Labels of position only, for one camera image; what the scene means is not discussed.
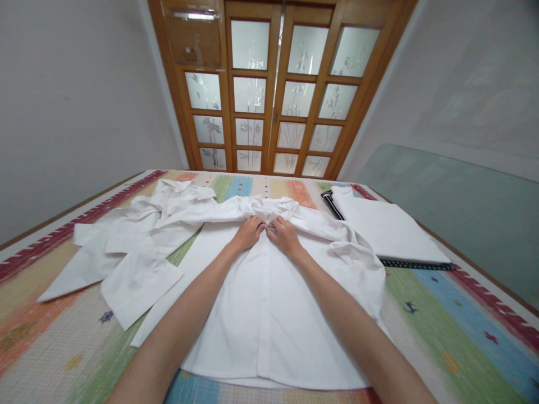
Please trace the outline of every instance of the wooden frame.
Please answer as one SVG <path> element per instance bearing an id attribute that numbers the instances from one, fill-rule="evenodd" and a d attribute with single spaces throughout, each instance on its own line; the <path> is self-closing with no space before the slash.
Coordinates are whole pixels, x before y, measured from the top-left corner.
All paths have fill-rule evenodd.
<path id="1" fill-rule="evenodd" d="M 349 116 L 353 116 L 354 118 L 350 119 L 349 126 L 347 128 L 348 136 L 346 137 L 346 139 L 341 140 L 341 144 L 339 145 L 340 150 L 348 150 L 348 151 L 350 150 L 352 143 L 354 142 L 354 139 L 363 122 L 363 119 L 365 118 L 365 115 L 367 114 L 369 106 L 371 105 L 372 99 L 374 98 L 374 95 L 376 94 L 376 90 L 378 89 L 378 86 L 380 85 L 380 82 L 382 81 L 382 78 L 387 69 L 387 66 L 389 65 L 389 62 L 391 61 L 391 57 L 393 56 L 393 53 L 397 45 L 399 44 L 399 40 L 404 30 L 406 29 L 408 21 L 410 20 L 410 17 L 412 16 L 412 13 L 415 9 L 415 5 L 417 4 L 417 0 L 403 0 L 397 4 L 400 5 L 399 12 L 397 13 L 397 10 L 395 9 L 392 12 L 392 20 L 394 23 L 393 23 L 391 33 L 387 34 L 388 39 L 386 42 L 385 49 L 380 52 L 379 60 L 378 60 L 376 68 L 371 68 L 371 71 L 368 72 L 369 81 L 366 82 L 364 86 L 362 86 L 363 99 L 361 100 L 359 107 L 357 108 L 354 114 L 349 113 Z M 359 13 L 359 10 L 350 9 L 350 13 L 352 12 Z M 333 161 L 330 161 L 331 167 L 328 165 L 327 170 L 326 170 L 327 179 L 330 179 L 330 180 L 337 179 L 337 176 L 339 175 L 339 172 L 342 168 L 342 165 L 344 164 L 344 161 L 347 155 L 348 153 L 345 153 L 345 154 L 340 153 Z"/>
<path id="2" fill-rule="evenodd" d="M 237 69 L 234 68 L 232 60 L 232 20 L 243 21 L 261 21 L 269 22 L 269 44 L 268 44 L 268 60 L 266 70 L 252 69 Z M 277 51 L 281 20 L 281 5 L 270 3 L 242 3 L 237 1 L 226 2 L 226 43 L 229 49 L 227 58 L 227 70 L 229 72 L 230 91 L 229 103 L 231 111 L 231 149 L 234 172 L 257 173 L 257 171 L 240 171 L 237 168 L 237 151 L 260 151 L 261 164 L 260 173 L 266 173 L 267 161 L 270 145 L 270 134 L 272 125 L 272 109 L 273 109 L 273 89 L 275 88 L 275 76 L 277 68 Z M 248 79 L 265 79 L 266 92 L 264 94 L 264 112 L 236 112 L 235 111 L 235 94 L 234 94 L 234 78 L 243 77 Z M 262 146 L 254 145 L 237 145 L 236 144 L 236 119 L 254 119 L 264 122 L 262 129 Z"/>
<path id="3" fill-rule="evenodd" d="M 253 150 L 262 153 L 262 174 L 302 177 L 303 166 L 308 155 L 329 157 L 325 174 L 327 180 L 334 180 L 344 163 L 348 150 L 355 139 L 359 126 L 380 84 L 383 73 L 414 10 L 417 0 L 297 0 L 285 1 L 285 21 L 282 32 L 279 75 L 277 70 L 278 36 L 281 19 L 281 3 L 268 0 L 265 3 L 200 0 L 201 4 L 213 4 L 219 18 L 221 67 L 200 67 L 177 65 L 172 58 L 168 40 L 167 18 L 171 7 L 182 0 L 162 0 L 162 3 L 148 1 L 152 20 L 158 38 L 159 49 L 167 74 L 176 117 L 188 156 L 189 166 L 204 169 L 200 147 L 223 149 L 226 156 L 226 170 L 237 169 L 237 151 Z M 231 20 L 267 21 L 270 23 L 267 69 L 234 69 L 232 64 Z M 324 26 L 328 28 L 326 44 L 318 75 L 288 73 L 290 47 L 294 25 Z M 376 45 L 371 53 L 363 77 L 332 76 L 330 68 L 343 26 L 360 26 L 380 29 Z M 191 108 L 185 72 L 217 74 L 220 82 L 221 110 Z M 234 78 L 261 78 L 266 80 L 266 94 L 263 113 L 235 112 Z M 282 116 L 282 104 L 287 81 L 314 84 L 313 98 L 306 117 Z M 344 120 L 318 118 L 328 84 L 354 85 L 358 89 L 354 95 L 348 115 Z M 275 108 L 273 108 L 273 89 Z M 223 144 L 201 143 L 195 131 L 193 115 L 219 116 L 223 120 Z M 236 145 L 236 118 L 263 120 L 262 146 Z M 281 122 L 304 123 L 305 130 L 299 149 L 278 148 L 278 133 Z M 339 138 L 332 152 L 309 151 L 315 125 L 341 126 Z M 296 154 L 297 161 L 293 174 L 276 173 L 276 153 Z"/>

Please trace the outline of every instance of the colorful striped blanket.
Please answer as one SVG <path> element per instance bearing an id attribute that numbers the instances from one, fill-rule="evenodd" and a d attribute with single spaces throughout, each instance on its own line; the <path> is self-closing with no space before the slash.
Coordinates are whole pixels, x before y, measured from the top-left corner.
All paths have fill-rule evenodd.
<path id="1" fill-rule="evenodd" d="M 135 352 L 142 320 L 123 332 L 99 285 L 37 304 L 76 252 L 75 223 L 151 195 L 157 180 L 192 180 L 234 195 L 289 196 L 330 213 L 332 185 L 303 178 L 148 171 L 0 252 L 0 401 L 103 402 Z M 358 198 L 381 199 L 365 186 Z M 168 258 L 179 265 L 194 239 Z M 539 320 L 446 247 L 458 270 L 386 268 L 382 320 L 440 403 L 539 402 Z M 373 389 L 318 392 L 238 387 L 179 371 L 167 402 L 379 403 Z"/>

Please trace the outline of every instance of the wrinkled fabric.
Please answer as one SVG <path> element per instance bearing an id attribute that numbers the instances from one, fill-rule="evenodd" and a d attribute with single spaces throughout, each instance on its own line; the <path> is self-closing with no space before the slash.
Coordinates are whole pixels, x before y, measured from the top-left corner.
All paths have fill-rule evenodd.
<path id="1" fill-rule="evenodd" d="M 217 205 L 215 191 L 191 181 L 159 180 L 151 197 L 137 196 L 128 208 L 114 209 L 95 224 L 76 224 L 74 244 L 81 249 L 38 302 L 74 292 L 112 274 L 160 221 L 198 204 Z"/>
<path id="2" fill-rule="evenodd" d="M 380 258 L 450 263 L 432 238 L 395 204 L 355 198 L 351 187 L 331 187 L 340 213 Z"/>
<path id="3" fill-rule="evenodd" d="M 237 196 L 215 211 L 206 212 L 204 218 L 171 217 L 161 230 L 150 232 L 150 236 L 168 240 L 172 247 L 177 243 L 171 242 L 170 237 L 180 237 L 181 232 L 195 222 L 206 221 L 177 269 L 182 277 L 174 285 L 162 287 L 167 290 L 145 317 L 131 343 L 133 346 L 138 347 L 144 342 L 189 284 L 234 237 L 243 221 L 253 214 L 266 221 L 277 215 L 289 220 L 298 230 L 302 245 L 320 266 L 384 329 L 380 311 L 385 270 L 369 245 L 352 228 L 289 198 L 271 200 Z M 139 259 L 142 262 L 147 256 L 139 256 L 132 264 Z M 163 262 L 162 277 L 157 273 L 152 277 L 166 279 L 168 265 Z M 110 296 L 117 297 L 117 307 L 121 304 L 121 309 L 126 310 L 120 317 L 133 322 L 145 312 L 145 307 L 139 305 L 137 313 L 131 315 L 137 301 L 144 300 L 141 295 L 127 290 L 118 292 L 116 289 L 115 295 L 112 292 L 113 288 Z M 194 374 L 219 380 L 233 379 L 234 383 L 245 385 L 260 384 L 257 378 L 263 378 L 311 389 L 368 386 L 325 321 L 295 264 L 265 232 L 258 243 L 241 253 L 233 263 L 206 324 L 181 367 Z"/>

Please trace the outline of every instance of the white shirt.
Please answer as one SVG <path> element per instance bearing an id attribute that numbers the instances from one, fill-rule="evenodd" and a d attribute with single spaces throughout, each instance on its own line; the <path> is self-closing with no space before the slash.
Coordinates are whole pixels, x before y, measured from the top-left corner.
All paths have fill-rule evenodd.
<path id="1" fill-rule="evenodd" d="M 220 213 L 207 213 L 206 218 L 242 219 L 204 225 L 177 269 L 182 277 L 155 302 L 135 335 L 133 346 L 142 344 L 187 286 L 252 214 L 267 221 L 277 214 L 288 219 L 298 230 L 302 245 L 320 266 L 381 324 L 385 270 L 368 244 L 345 223 L 288 198 L 237 196 L 221 204 L 219 210 Z M 193 219 L 184 216 L 183 220 Z M 170 228 L 179 231 L 181 225 Z M 139 259 L 130 261 L 130 265 Z M 171 265 L 163 263 L 164 268 L 168 266 Z M 123 292 L 120 295 L 122 301 L 129 302 L 122 307 L 129 310 L 137 300 L 143 300 L 141 296 L 126 300 Z M 267 378 L 312 389 L 368 385 L 328 326 L 297 267 L 264 232 L 259 242 L 232 265 L 182 368 L 202 376 L 235 379 L 239 384 L 247 384 L 241 379 Z"/>
<path id="2" fill-rule="evenodd" d="M 283 216 L 302 245 L 380 321 L 385 270 L 346 223 L 289 198 L 236 196 L 160 181 L 151 198 L 116 209 L 76 234 L 84 245 L 40 298 L 51 299 L 103 279 L 101 291 L 124 329 L 148 309 L 132 345 L 140 346 L 189 284 L 252 215 Z M 204 226 L 179 267 L 166 257 Z M 325 321 L 293 262 L 262 232 L 233 263 L 206 324 L 182 368 L 202 376 L 259 385 L 354 389 L 368 384 Z"/>
<path id="3" fill-rule="evenodd" d="M 351 187 L 331 187 L 335 206 L 380 258 L 450 263 L 431 236 L 395 204 L 355 198 Z"/>
<path id="4" fill-rule="evenodd" d="M 95 224 L 76 224 L 74 244 L 82 248 L 38 302 L 107 278 L 156 224 L 187 208 L 215 204 L 214 196 L 213 189 L 194 186 L 191 181 L 159 180 L 150 198 L 137 196 L 129 208 L 114 209 Z"/>

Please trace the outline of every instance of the frosted glass panel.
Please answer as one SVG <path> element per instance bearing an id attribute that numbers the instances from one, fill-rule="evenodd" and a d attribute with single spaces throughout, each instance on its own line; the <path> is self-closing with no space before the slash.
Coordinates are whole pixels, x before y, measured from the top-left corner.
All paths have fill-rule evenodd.
<path id="1" fill-rule="evenodd" d="M 232 64 L 234 68 L 266 70 L 269 22 L 234 21 L 232 25 Z"/>
<path id="2" fill-rule="evenodd" d="M 313 137 L 309 150 L 315 152 L 332 152 L 341 133 L 341 126 L 314 125 Z"/>
<path id="3" fill-rule="evenodd" d="M 354 182 L 399 205 L 539 309 L 539 183 L 389 144 Z"/>
<path id="4" fill-rule="evenodd" d="M 236 112 L 264 112 L 266 79 L 234 78 L 234 102 Z"/>
<path id="5" fill-rule="evenodd" d="M 186 72 L 192 108 L 221 109 L 219 75 Z"/>
<path id="6" fill-rule="evenodd" d="M 223 118 L 193 115 L 197 138 L 202 143 L 225 143 L 223 137 Z"/>
<path id="7" fill-rule="evenodd" d="M 224 149 L 200 148 L 200 157 L 204 169 L 226 169 Z"/>
<path id="8" fill-rule="evenodd" d="M 330 162 L 329 157 L 307 156 L 302 175 L 308 177 L 323 177 Z"/>
<path id="9" fill-rule="evenodd" d="M 331 74 L 363 77 L 379 33 L 379 30 L 374 29 L 343 27 L 331 65 Z"/>
<path id="10" fill-rule="evenodd" d="M 357 89 L 357 86 L 328 84 L 318 118 L 345 120 Z"/>
<path id="11" fill-rule="evenodd" d="M 288 116 L 306 117 L 309 115 L 313 92 L 314 83 L 287 81 L 281 113 Z"/>
<path id="12" fill-rule="evenodd" d="M 236 118 L 236 144 L 262 146 L 263 120 Z"/>
<path id="13" fill-rule="evenodd" d="M 304 123 L 281 122 L 277 147 L 299 149 L 302 145 L 304 132 Z"/>
<path id="14" fill-rule="evenodd" d="M 275 153 L 275 167 L 273 169 L 273 172 L 294 174 L 297 163 L 297 154 Z"/>
<path id="15" fill-rule="evenodd" d="M 261 160 L 261 151 L 237 150 L 237 168 L 240 171 L 260 171 Z"/>
<path id="16" fill-rule="evenodd" d="M 289 73 L 318 74 L 327 32 L 328 28 L 294 26 L 288 62 Z"/>

